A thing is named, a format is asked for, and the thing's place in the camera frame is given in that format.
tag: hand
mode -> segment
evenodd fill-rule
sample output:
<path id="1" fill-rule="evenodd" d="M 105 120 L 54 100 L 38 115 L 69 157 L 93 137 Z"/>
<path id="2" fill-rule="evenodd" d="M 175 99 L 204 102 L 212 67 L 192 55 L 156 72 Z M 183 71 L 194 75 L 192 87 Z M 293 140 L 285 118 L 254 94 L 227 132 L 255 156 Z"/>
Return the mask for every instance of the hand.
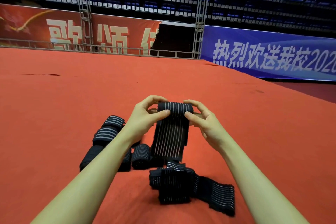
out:
<path id="1" fill-rule="evenodd" d="M 139 141 L 154 123 L 170 115 L 170 110 L 158 112 L 156 108 L 148 109 L 159 101 L 167 102 L 168 100 L 161 96 L 151 95 L 135 105 L 128 122 L 122 129 L 122 131 L 131 133 L 132 143 Z"/>
<path id="2" fill-rule="evenodd" d="M 201 113 L 185 112 L 185 117 L 190 121 L 190 125 L 200 128 L 205 140 L 219 153 L 222 153 L 225 138 L 229 136 L 223 128 L 215 114 L 210 112 L 201 102 L 195 100 L 184 100 L 184 103 L 192 104 L 197 107 Z"/>

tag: person's left hand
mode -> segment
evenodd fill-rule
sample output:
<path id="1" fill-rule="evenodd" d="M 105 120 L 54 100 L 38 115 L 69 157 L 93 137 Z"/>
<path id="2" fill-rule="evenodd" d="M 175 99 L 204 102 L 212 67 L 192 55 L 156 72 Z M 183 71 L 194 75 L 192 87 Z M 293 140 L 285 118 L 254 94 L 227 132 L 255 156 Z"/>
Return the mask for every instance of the person's left hand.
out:
<path id="1" fill-rule="evenodd" d="M 170 110 L 158 112 L 156 108 L 148 109 L 158 102 L 168 102 L 168 100 L 161 96 L 150 95 L 135 105 L 128 122 L 122 129 L 130 133 L 132 143 L 139 141 L 154 123 L 170 115 Z"/>

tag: person's right hand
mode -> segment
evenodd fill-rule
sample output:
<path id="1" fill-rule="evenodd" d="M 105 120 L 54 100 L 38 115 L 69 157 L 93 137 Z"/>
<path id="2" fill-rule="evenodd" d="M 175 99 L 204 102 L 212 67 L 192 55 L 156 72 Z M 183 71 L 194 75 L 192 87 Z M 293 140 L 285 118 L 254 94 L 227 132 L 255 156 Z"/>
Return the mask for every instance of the person's right hand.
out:
<path id="1" fill-rule="evenodd" d="M 212 148 L 221 153 L 225 139 L 230 136 L 216 118 L 215 114 L 209 111 L 209 109 L 199 101 L 188 99 L 183 102 L 192 104 L 199 109 L 201 113 L 185 112 L 184 115 L 190 121 L 190 125 L 200 128 L 202 135 Z"/>

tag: metal fence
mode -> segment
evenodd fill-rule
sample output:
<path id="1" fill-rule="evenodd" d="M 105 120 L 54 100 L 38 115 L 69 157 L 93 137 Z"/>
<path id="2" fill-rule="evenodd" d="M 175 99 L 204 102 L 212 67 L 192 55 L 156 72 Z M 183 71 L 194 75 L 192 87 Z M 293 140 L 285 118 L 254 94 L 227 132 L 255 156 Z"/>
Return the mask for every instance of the metal fence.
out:
<path id="1" fill-rule="evenodd" d="M 142 56 L 174 59 L 200 59 L 200 53 L 177 52 L 144 48 L 128 48 L 93 44 L 52 43 L 46 41 L 0 38 L 2 48 L 20 48 L 48 51 L 84 52 L 107 55 Z"/>

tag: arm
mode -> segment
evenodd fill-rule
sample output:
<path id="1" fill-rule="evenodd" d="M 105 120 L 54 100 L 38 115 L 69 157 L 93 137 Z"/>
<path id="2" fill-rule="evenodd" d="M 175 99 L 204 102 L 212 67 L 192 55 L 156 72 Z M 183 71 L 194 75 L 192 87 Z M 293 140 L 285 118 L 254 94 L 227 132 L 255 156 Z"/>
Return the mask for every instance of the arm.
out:
<path id="1" fill-rule="evenodd" d="M 186 112 L 185 116 L 224 158 L 257 224 L 309 224 L 230 137 L 214 113 L 198 101 L 184 102 L 201 111 Z"/>
<path id="2" fill-rule="evenodd" d="M 149 96 L 136 104 L 127 124 L 115 139 L 31 223 L 92 223 L 126 151 L 134 142 L 139 141 L 155 122 L 170 114 L 169 110 L 148 110 L 157 101 L 167 100 L 160 96 Z"/>

